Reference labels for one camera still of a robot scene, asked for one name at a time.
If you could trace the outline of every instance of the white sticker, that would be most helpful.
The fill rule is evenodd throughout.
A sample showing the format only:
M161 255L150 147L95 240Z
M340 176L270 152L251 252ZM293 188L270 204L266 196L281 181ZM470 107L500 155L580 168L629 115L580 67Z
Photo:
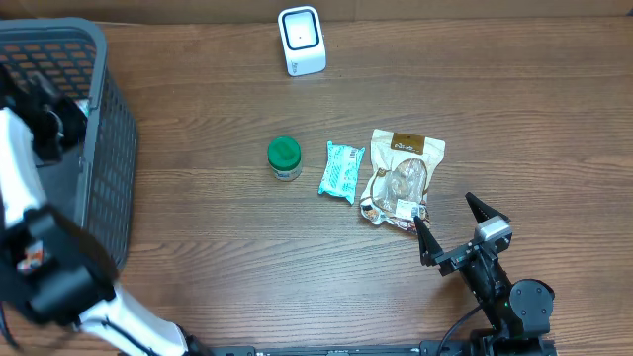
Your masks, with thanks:
M411 216L411 211L418 205L419 203L416 202L398 199L398 204L396 205L396 217L412 221L413 217Z

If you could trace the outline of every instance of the brown label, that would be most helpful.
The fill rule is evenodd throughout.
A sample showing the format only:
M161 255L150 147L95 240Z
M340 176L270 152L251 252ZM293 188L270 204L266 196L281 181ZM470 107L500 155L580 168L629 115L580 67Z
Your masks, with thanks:
M422 155L424 136L410 133L394 133L392 149Z

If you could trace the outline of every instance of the gray plastic bin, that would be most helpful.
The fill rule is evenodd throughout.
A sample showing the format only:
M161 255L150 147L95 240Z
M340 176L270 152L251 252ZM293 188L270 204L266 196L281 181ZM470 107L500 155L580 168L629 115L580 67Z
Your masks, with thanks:
M48 200L95 235L123 268L131 231L136 121L106 59L106 39L89 21L0 21L0 63L19 85L39 71L67 96L88 100L83 147L38 171Z

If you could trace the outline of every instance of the green lid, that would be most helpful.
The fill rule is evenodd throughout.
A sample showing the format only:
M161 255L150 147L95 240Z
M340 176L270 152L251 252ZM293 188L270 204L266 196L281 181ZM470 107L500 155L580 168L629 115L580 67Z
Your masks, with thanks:
M301 162L301 148L290 137L277 137L268 145L268 162L277 170L292 170Z

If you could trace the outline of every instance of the cable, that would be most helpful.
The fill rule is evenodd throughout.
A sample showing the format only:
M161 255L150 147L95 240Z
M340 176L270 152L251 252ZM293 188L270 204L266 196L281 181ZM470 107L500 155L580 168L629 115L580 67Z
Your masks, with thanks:
M134 345L137 349L139 349L141 352L145 353L147 356L158 356L157 353L153 352L151 349L146 348L145 346L143 346L140 342L138 342L136 339L134 339L131 335L129 335L125 330L121 329L120 327L114 325L113 323L111 323L109 320L104 319L104 320L100 320L100 319L88 319L84 322L82 322L81 324L86 324L86 323L98 323L100 325L102 325L103 327L110 327L111 329L115 330L117 333L119 333L121 336L123 336L123 338L125 340L127 340L130 344Z
M439 343L439 347L437 348L437 353L435 354L435 356L441 356L442 354L442 349L444 348L444 344L446 343L446 341L448 341L448 339L451 337L451 335L460 327L462 326L462 324L464 322L466 322L466 320L468 320L471 316L473 316L474 314L476 314L478 311L480 311L482 309L483 305L478 305L476 308L474 308L471 311L468 311L468 313L466 313L466 315L462 316L461 319L459 319L459 321L455 322L455 325L453 325L444 335L444 338L442 339L442 341L440 341Z
M9 327L7 326L7 319L4 316L4 307L2 302L0 302L0 332L2 332L2 336L7 341L7 344L11 346L14 350L20 351L22 348L16 342L16 340L11 335L11 331L9 331Z

